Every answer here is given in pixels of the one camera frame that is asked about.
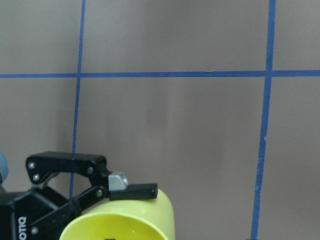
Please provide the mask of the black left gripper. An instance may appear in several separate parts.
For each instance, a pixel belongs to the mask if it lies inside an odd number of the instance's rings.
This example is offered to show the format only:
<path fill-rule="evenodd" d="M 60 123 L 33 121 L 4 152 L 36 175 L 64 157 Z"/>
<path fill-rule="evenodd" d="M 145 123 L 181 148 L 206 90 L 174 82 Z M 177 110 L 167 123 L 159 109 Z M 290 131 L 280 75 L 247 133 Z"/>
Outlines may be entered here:
<path fill-rule="evenodd" d="M 128 184 L 123 173 L 109 171 L 103 155 L 47 151 L 29 156 L 25 166 L 32 189 L 0 192 L 2 240 L 58 240 L 67 224 L 104 199 L 153 200 L 158 196 L 156 183 Z M 48 186 L 59 173 L 84 176 L 91 186 L 67 199 Z"/>

